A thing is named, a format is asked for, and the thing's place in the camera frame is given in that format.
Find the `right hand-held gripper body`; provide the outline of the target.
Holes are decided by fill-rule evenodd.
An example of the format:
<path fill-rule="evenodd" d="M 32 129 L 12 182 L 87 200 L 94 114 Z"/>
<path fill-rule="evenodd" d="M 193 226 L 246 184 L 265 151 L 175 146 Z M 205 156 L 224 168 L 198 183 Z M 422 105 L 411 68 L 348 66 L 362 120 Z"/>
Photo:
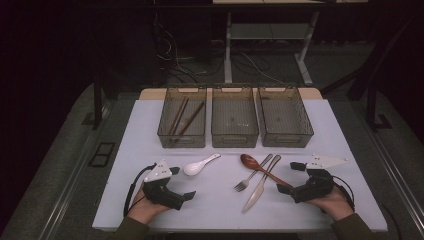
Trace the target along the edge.
<path fill-rule="evenodd" d="M 346 158 L 313 155 L 304 163 L 306 170 L 303 172 L 308 174 L 308 180 L 304 185 L 291 189 L 290 196 L 296 203 L 300 203 L 330 194 L 335 183 L 328 169 L 347 163 Z"/>

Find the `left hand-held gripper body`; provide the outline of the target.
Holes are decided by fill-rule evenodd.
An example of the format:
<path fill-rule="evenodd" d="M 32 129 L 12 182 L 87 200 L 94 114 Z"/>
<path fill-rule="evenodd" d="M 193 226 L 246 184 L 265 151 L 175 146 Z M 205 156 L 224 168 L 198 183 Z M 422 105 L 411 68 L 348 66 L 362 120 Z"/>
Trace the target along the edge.
<path fill-rule="evenodd" d="M 160 204 L 171 209 L 180 210 L 185 198 L 167 188 L 174 173 L 164 160 L 159 161 L 144 178 L 143 192 L 145 197 L 154 204 Z"/>

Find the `white ceramic spoon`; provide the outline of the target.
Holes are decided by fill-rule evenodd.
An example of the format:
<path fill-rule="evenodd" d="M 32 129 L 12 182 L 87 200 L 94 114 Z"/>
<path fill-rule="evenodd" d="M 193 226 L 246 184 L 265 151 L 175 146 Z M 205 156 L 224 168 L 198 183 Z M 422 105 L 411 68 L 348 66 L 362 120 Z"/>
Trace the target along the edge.
<path fill-rule="evenodd" d="M 184 168 L 183 171 L 186 175 L 188 176 L 195 176 L 197 174 L 199 174 L 202 169 L 212 160 L 220 158 L 221 155 L 219 153 L 215 153 L 212 154 L 211 156 L 201 160 L 201 161 L 197 161 L 197 162 L 193 162 L 190 164 L 187 164 Z"/>

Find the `metal table knife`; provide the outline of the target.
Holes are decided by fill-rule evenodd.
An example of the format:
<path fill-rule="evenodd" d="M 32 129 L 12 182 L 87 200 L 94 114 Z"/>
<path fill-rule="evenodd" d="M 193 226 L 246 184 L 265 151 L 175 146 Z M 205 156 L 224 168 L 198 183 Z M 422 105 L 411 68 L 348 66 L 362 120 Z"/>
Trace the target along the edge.
<path fill-rule="evenodd" d="M 276 155 L 273 157 L 270 165 L 267 167 L 267 171 L 271 172 L 272 169 L 274 168 L 274 166 L 281 160 L 281 156 L 280 155 Z M 248 199 L 247 203 L 245 204 L 245 206 L 242 209 L 243 213 L 246 213 L 257 201 L 258 199 L 261 197 L 262 193 L 264 192 L 264 185 L 265 182 L 267 180 L 268 176 L 266 174 L 264 174 L 260 180 L 260 182 L 258 183 L 258 185 L 256 186 L 255 190 L 253 191 L 253 193 L 251 194 L 250 198 Z"/>

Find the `metal fork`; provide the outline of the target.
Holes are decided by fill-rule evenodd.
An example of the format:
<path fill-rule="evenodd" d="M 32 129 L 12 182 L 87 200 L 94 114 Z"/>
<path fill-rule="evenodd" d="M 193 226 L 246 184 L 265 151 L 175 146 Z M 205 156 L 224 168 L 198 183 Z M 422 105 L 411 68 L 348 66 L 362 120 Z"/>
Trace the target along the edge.
<path fill-rule="evenodd" d="M 264 160 L 261 162 L 260 166 L 264 167 L 266 163 L 268 163 L 271 159 L 272 159 L 273 155 L 272 154 L 268 154 Z M 243 191 L 244 189 L 246 189 L 249 185 L 250 180 L 252 179 L 252 177 L 257 173 L 257 170 L 254 170 L 246 179 L 240 181 L 235 187 L 234 189 L 237 192 Z"/>

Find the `smoky clear plastic bin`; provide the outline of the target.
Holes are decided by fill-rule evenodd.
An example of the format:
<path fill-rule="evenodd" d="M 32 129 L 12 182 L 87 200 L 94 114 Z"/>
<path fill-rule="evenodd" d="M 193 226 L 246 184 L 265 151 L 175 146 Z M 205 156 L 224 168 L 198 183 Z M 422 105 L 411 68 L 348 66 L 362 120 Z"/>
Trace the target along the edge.
<path fill-rule="evenodd" d="M 256 100 L 264 147 L 307 146 L 314 130 L 296 87 L 260 87 Z"/>
<path fill-rule="evenodd" d="M 183 100 L 189 101 L 174 135 L 169 135 L 171 122 Z M 168 88 L 164 99 L 157 135 L 163 148 L 203 148 L 206 126 L 205 88 Z"/>
<path fill-rule="evenodd" d="M 216 87 L 212 91 L 212 146 L 254 148 L 259 136 L 251 87 Z"/>

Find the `brown wooden spoon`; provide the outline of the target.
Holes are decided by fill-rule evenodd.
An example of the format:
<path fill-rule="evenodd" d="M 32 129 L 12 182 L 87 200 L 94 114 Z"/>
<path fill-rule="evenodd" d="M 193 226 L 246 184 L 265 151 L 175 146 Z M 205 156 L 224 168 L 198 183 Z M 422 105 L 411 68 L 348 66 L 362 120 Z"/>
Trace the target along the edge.
<path fill-rule="evenodd" d="M 270 173 L 269 171 L 265 170 L 258 162 L 255 158 L 253 158 L 252 156 L 248 155 L 248 154 L 242 154 L 240 156 L 241 162 L 242 164 L 247 167 L 248 169 L 252 169 L 252 170 L 257 170 L 257 171 L 261 171 L 263 172 L 266 176 L 270 177 L 272 180 L 274 180 L 277 184 L 283 185 L 283 186 L 287 186 L 290 187 L 290 184 L 288 184 L 287 182 L 281 180 L 280 178 L 274 176 L 272 173 Z"/>

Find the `person's left hand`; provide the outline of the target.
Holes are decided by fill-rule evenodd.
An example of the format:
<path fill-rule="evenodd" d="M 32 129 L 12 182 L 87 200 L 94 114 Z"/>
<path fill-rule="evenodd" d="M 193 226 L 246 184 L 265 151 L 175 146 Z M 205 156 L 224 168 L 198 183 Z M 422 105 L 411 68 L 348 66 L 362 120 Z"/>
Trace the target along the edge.
<path fill-rule="evenodd" d="M 157 215 L 168 210 L 168 207 L 154 204 L 150 200 L 145 198 L 145 194 L 142 189 L 139 189 L 134 197 L 134 203 L 127 216 L 142 223 L 149 224 Z"/>

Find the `person's right hand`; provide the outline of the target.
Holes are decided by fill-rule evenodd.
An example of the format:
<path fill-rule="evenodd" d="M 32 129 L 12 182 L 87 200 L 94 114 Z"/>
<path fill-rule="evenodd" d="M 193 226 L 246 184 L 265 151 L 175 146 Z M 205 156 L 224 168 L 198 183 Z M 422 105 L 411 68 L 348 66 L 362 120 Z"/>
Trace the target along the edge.
<path fill-rule="evenodd" d="M 346 197 L 337 187 L 324 197 L 309 200 L 308 204 L 324 210 L 333 221 L 342 220 L 354 213 Z"/>

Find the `white table board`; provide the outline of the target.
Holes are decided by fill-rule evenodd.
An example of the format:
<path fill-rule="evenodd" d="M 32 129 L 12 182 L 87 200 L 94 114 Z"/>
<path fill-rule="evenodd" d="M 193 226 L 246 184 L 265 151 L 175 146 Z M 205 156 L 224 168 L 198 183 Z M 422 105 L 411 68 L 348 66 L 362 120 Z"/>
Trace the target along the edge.
<path fill-rule="evenodd" d="M 170 190 L 194 198 L 179 210 L 167 211 L 156 217 L 151 227 L 156 232 L 315 232 L 326 231 L 330 218 L 318 208 L 295 203 L 288 195 L 278 192 L 274 181 L 267 180 L 265 191 L 250 210 L 244 208 L 252 191 L 235 191 L 235 185 L 245 179 L 256 186 L 260 173 L 253 173 L 240 161 L 241 148 L 165 149 L 157 136 L 163 103 L 160 100 L 136 101 L 100 201 L 93 226 L 104 231 L 115 230 L 123 219 L 123 208 L 131 183 L 146 166 L 164 160 L 171 167 L 216 158 L 196 176 L 179 173 L 168 184 Z M 272 148 L 256 145 L 247 154 L 263 160 L 268 154 L 280 155 L 273 169 L 280 179 L 300 186 L 306 173 L 291 169 L 293 162 L 308 162 L 313 156 L 339 157 L 343 164 L 330 168 L 330 173 L 345 180 L 355 198 L 356 212 L 374 231 L 387 228 L 368 184 L 346 142 L 329 103 L 307 100 L 304 106 L 314 134 L 304 148 Z"/>

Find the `wooden table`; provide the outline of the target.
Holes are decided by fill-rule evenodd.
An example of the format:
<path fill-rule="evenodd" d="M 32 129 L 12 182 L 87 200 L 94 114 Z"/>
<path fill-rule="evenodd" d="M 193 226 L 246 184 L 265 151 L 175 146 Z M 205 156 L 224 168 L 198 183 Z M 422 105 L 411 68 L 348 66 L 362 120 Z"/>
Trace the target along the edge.
<path fill-rule="evenodd" d="M 140 100 L 163 100 L 166 96 L 166 88 L 148 88 L 141 91 Z M 322 100 L 321 92 L 316 88 L 299 88 L 303 100 Z"/>

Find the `black metal stand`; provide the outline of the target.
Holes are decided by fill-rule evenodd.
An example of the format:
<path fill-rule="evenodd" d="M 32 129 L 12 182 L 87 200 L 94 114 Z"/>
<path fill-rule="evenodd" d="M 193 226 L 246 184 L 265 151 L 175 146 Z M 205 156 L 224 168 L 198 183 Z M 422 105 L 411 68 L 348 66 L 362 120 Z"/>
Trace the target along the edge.
<path fill-rule="evenodd" d="M 418 134 L 424 134 L 424 11 L 409 12 L 383 22 L 388 32 L 376 42 L 360 67 L 321 89 L 326 95 L 349 84 L 348 99 L 366 99 L 366 122 L 376 122 L 377 94 L 382 93 Z"/>
<path fill-rule="evenodd" d="M 95 76 L 93 79 L 93 111 L 85 115 L 82 125 L 91 126 L 93 130 L 97 130 L 107 117 L 109 108 L 110 102 L 103 92 L 101 80 Z"/>

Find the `metal floor rail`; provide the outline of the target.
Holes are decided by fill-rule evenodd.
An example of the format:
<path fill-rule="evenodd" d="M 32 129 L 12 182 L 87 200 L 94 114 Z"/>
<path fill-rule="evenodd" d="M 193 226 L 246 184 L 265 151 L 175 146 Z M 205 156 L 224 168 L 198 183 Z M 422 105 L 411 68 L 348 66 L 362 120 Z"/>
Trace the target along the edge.
<path fill-rule="evenodd" d="M 410 219 L 424 229 L 424 146 L 397 115 L 382 114 L 370 124 L 360 114 L 367 148 L 361 169 L 380 201 L 402 203 Z"/>
<path fill-rule="evenodd" d="M 91 106 L 75 103 L 43 162 L 41 181 L 44 192 L 52 188 L 52 205 L 45 210 L 46 219 L 37 240 L 53 240 L 101 132 L 102 124 L 91 123 L 91 114 L 95 112 Z"/>

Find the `white metal desk frame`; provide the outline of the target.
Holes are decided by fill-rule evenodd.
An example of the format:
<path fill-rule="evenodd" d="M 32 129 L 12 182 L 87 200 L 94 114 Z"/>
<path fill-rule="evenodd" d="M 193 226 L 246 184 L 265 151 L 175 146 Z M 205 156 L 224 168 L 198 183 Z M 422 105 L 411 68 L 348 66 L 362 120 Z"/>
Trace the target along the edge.
<path fill-rule="evenodd" d="M 343 4 L 363 4 L 368 0 L 212 0 L 214 6 L 230 7 L 242 6 L 270 7 L 278 11 L 278 7 L 311 7 L 313 4 L 323 7 L 325 4 L 342 6 Z M 234 23 L 232 21 L 232 10 L 227 11 L 226 38 L 224 54 L 225 82 L 232 82 L 231 43 L 233 40 L 301 40 L 302 48 L 294 54 L 299 75 L 306 86 L 312 86 L 308 67 L 305 64 L 312 37 L 315 32 L 321 10 L 311 10 L 308 21 L 301 23 Z"/>

